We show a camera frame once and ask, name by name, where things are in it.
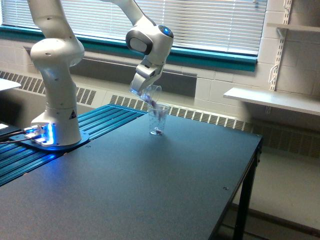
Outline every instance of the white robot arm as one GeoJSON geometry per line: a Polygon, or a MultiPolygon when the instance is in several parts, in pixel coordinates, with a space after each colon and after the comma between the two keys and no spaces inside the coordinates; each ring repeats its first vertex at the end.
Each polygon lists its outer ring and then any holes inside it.
{"type": "MultiPolygon", "coordinates": [[[[44,126],[42,137],[35,141],[44,147],[68,146],[82,138],[77,118],[76,85],[69,68],[85,54],[83,45],[71,30],[60,0],[28,0],[34,23],[46,39],[31,49],[34,65],[45,85],[45,112],[31,125],[44,126]]],[[[32,138],[39,132],[27,134],[32,138]]]]}
{"type": "Polygon", "coordinates": [[[131,21],[133,28],[125,41],[129,49],[143,53],[144,59],[136,68],[130,91],[138,96],[162,75],[164,65],[174,42],[172,31],[156,25],[134,0],[102,0],[118,5],[131,21]]]}
{"type": "MultiPolygon", "coordinates": [[[[173,33],[145,16],[134,0],[102,1],[118,5],[132,22],[126,44],[145,56],[136,68],[130,91],[140,96],[161,76],[173,44],[173,33]]],[[[47,101],[45,112],[31,122],[31,125],[44,126],[42,137],[35,141],[43,147],[73,145],[82,137],[76,85],[69,68],[82,60],[85,50],[69,26],[60,0],[28,0],[28,5],[34,23],[46,37],[31,49],[33,63],[43,77],[47,101]]],[[[33,138],[36,134],[39,133],[29,133],[26,137],[33,138]]]]}

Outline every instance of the clear plastic cup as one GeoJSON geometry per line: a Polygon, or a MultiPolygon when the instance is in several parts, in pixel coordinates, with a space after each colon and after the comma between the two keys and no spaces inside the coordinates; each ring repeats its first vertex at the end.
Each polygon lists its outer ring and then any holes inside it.
{"type": "Polygon", "coordinates": [[[164,133],[166,118],[169,112],[169,106],[165,104],[149,105],[149,131],[152,135],[162,135],[164,133]]]}
{"type": "Polygon", "coordinates": [[[161,86],[157,85],[149,85],[146,89],[136,92],[132,88],[130,89],[130,92],[135,94],[137,97],[141,98],[143,101],[145,101],[147,104],[155,107],[157,104],[157,101],[160,97],[162,88],[161,86]]]}

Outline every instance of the black metal table leg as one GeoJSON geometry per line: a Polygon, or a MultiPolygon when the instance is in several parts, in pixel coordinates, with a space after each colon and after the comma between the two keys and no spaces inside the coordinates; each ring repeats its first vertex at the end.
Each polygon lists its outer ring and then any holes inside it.
{"type": "Polygon", "coordinates": [[[252,187],[254,185],[256,168],[258,165],[258,158],[259,158],[259,149],[257,149],[254,155],[253,163],[251,164],[250,169],[243,180],[239,208],[238,208],[238,213],[237,213],[236,223],[235,223],[235,228],[233,233],[233,240],[242,240],[244,236],[250,198],[251,198],[251,192],[252,192],[252,187]]]}

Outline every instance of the window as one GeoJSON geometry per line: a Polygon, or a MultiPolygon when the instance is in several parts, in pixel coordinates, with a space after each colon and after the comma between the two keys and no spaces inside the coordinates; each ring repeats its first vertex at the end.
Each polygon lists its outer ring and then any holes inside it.
{"type": "MultiPolygon", "coordinates": [[[[131,23],[100,0],[61,0],[78,35],[124,40],[131,23]]],[[[136,0],[144,13],[174,33],[177,48],[257,56],[267,0],[136,0]]],[[[2,0],[2,22],[36,28],[27,0],[2,0]]]]}

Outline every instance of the white shelf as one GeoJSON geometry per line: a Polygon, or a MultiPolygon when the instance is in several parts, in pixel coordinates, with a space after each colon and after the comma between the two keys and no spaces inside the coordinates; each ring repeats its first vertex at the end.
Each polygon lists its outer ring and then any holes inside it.
{"type": "Polygon", "coordinates": [[[267,27],[274,27],[279,29],[289,29],[293,31],[320,33],[320,27],[315,27],[315,26],[302,26],[302,25],[278,24],[278,23],[267,23],[266,25],[267,27]]]}
{"type": "Polygon", "coordinates": [[[320,116],[320,99],[251,87],[233,87],[225,98],[320,116]]]}
{"type": "Polygon", "coordinates": [[[15,81],[9,81],[9,80],[5,80],[5,79],[0,78],[0,91],[14,89],[14,88],[18,88],[20,86],[21,85],[15,81]]]}

